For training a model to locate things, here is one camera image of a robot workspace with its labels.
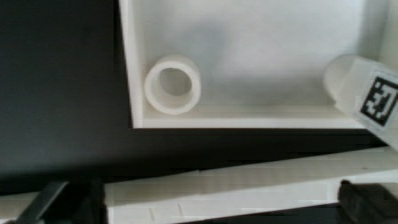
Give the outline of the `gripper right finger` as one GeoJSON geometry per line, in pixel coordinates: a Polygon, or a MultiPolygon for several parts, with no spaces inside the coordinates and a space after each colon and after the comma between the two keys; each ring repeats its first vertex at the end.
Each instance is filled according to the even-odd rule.
{"type": "Polygon", "coordinates": [[[398,224],[398,183],[341,181],[338,224],[398,224]]]}

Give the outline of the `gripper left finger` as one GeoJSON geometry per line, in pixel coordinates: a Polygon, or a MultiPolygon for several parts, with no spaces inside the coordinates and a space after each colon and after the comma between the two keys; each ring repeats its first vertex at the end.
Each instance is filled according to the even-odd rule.
{"type": "Polygon", "coordinates": [[[103,182],[50,182],[14,224],[108,224],[103,182]]]}

